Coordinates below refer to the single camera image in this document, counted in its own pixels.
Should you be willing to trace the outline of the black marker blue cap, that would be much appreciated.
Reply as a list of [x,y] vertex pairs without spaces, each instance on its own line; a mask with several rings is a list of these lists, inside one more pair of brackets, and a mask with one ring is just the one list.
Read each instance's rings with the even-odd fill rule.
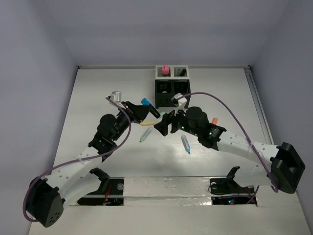
[[157,109],[146,99],[143,98],[141,100],[141,104],[143,106],[146,106],[149,108],[149,112],[155,117],[155,118],[160,118],[161,114],[157,111]]

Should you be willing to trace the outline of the clear blue-tip marker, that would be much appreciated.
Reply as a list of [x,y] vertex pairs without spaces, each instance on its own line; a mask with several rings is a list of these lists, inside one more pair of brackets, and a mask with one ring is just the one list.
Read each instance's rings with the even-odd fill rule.
[[185,135],[181,135],[181,141],[182,141],[182,143],[183,143],[183,146],[184,146],[185,151],[186,151],[188,154],[190,154],[190,152],[191,152],[191,147],[190,147],[189,142],[188,142],[188,139],[187,139],[187,137],[186,137]]

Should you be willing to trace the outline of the pink bottle of pens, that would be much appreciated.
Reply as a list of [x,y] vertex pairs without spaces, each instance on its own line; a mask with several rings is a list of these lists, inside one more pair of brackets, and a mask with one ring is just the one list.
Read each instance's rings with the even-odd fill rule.
[[161,67],[161,76],[170,76],[170,67],[164,65]]

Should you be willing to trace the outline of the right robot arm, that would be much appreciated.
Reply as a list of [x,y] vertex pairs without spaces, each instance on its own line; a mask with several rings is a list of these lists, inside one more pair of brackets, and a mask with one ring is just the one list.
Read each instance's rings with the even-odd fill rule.
[[277,146],[249,142],[223,127],[210,123],[206,113],[199,107],[164,114],[161,122],[155,124],[154,128],[166,136],[169,125],[172,134],[182,130],[196,136],[199,143],[207,148],[264,163],[278,189],[285,193],[295,193],[305,170],[305,164],[291,144],[284,142]]

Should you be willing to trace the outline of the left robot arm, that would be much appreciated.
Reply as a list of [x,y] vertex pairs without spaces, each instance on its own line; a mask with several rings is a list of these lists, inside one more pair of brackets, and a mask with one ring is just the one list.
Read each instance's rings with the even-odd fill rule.
[[154,107],[143,99],[140,105],[129,101],[110,101],[119,113],[100,118],[96,134],[77,158],[54,166],[34,178],[23,200],[22,211],[30,222],[52,226],[62,215],[64,207],[89,193],[107,196],[111,190],[110,177],[100,165],[117,149],[115,142],[123,133],[130,135],[132,124],[140,124]]

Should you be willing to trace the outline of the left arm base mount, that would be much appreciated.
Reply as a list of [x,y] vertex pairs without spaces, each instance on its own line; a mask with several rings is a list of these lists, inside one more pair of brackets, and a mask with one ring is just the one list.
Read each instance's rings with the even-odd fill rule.
[[80,206],[123,206],[124,205],[124,178],[111,178],[99,168],[92,169],[100,182],[98,189],[80,198],[77,204]]

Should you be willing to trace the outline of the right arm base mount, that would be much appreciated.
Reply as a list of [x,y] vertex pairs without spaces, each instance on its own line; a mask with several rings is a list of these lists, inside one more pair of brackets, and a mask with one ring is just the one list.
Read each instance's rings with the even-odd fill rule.
[[241,187],[234,181],[240,167],[233,167],[225,177],[210,178],[208,192],[213,205],[257,205],[254,187]]

